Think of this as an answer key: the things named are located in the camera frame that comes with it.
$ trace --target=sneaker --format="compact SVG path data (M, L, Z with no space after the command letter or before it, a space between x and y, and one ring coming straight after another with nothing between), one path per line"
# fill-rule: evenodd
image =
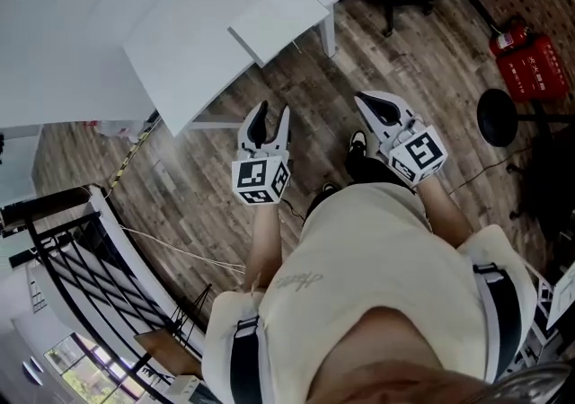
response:
M367 140L366 140L366 133L359 130L353 133L353 136L349 140L349 151L352 150L361 150L363 156L366 156L367 153Z
M326 192L326 191L328 191L328 190L339 190L339 189L340 189L340 188L339 188L337 185L335 185L335 184L333 184L333 183L331 183L331 182L326 182L326 183L323 184L322 192Z

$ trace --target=red fire extinguisher box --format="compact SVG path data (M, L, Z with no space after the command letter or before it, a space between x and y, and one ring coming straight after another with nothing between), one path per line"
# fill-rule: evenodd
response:
M497 58L513 101L560 99L569 91L551 39L538 35L529 45Z

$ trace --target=fire extinguisher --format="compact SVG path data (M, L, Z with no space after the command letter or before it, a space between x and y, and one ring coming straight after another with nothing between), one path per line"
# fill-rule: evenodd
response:
M524 22L514 22L507 32L489 40L489 48L495 56L501 56L510 49L522 47L529 40L529 28Z

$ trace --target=shoulder strap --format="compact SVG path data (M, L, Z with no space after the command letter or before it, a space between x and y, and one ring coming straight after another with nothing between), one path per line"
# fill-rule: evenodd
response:
M230 361L234 404L273 404L270 360L260 316L238 321Z
M485 380L499 378L521 347L521 311L517 289L505 270L495 264L474 265L475 281L487 322Z

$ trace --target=forearm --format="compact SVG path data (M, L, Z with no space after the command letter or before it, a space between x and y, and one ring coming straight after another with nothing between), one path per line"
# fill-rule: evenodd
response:
M243 290L251 290L258 276L257 286L268 287L281 263L279 206L256 206L253 215L252 248L246 264Z
M425 206L431 230L454 248L473 234L473 228L459 206L449 197L436 176L430 176L417 186Z

